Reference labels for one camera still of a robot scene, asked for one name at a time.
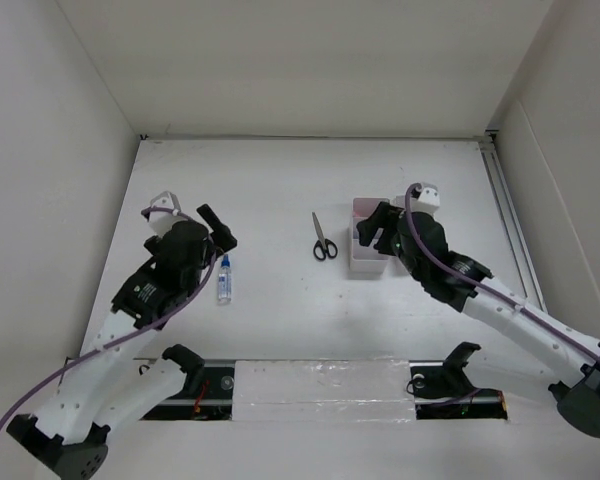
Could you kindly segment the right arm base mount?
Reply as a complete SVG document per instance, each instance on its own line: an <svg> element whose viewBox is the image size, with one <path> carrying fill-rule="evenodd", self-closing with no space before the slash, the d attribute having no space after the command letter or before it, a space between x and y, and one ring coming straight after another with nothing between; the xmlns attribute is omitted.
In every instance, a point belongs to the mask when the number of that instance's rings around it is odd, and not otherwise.
<svg viewBox="0 0 600 480"><path fill-rule="evenodd" d="M508 419L502 392L476 388L465 375L469 358L480 350L462 342L443 360L410 363L405 391L413 396L417 420Z"/></svg>

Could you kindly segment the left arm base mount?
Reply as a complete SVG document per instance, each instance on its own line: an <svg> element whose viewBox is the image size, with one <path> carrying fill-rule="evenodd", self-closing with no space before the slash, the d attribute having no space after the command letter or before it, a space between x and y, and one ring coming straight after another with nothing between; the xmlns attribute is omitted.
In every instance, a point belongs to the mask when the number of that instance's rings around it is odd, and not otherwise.
<svg viewBox="0 0 600 480"><path fill-rule="evenodd" d="M235 387L234 360L205 360L182 345L163 357L184 366L183 388L148 411L144 421L229 421Z"/></svg>

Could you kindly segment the blue spray bottle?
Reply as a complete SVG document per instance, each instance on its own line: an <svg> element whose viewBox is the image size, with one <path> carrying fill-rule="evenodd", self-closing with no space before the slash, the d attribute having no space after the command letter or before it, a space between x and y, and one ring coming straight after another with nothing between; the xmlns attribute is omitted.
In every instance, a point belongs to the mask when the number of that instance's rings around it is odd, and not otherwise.
<svg viewBox="0 0 600 480"><path fill-rule="evenodd" d="M217 280L217 301L220 305L229 304L232 300L232 270L228 254L224 254L220 263Z"/></svg>

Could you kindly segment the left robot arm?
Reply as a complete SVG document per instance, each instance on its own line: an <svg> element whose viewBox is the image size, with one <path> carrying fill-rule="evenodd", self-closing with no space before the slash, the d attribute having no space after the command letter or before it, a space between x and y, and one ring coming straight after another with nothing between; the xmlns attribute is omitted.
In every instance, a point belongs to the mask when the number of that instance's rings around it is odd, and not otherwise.
<svg viewBox="0 0 600 480"><path fill-rule="evenodd" d="M60 479L90 479L109 452L111 435L174 395L205 387L205 361L187 347L167 348L124 390L116 385L137 354L208 282L216 261L237 240L207 204L195 221L175 207L142 214L154 230L149 259L121 286L86 354L63 367L55 395L33 413L13 415L7 433Z"/></svg>

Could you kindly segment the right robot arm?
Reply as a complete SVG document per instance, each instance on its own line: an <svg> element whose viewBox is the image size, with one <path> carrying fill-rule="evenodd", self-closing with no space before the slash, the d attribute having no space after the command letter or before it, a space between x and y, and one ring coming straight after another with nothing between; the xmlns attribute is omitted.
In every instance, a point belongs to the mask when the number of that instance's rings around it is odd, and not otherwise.
<svg viewBox="0 0 600 480"><path fill-rule="evenodd" d="M477 342L459 343L424 372L425 399L460 399L499 390L554 407L577 431L600 438L600 339L551 317L474 258L452 250L427 210L386 201L355 227L357 242L392 256L433 300L477 320L527 354L498 358Z"/></svg>

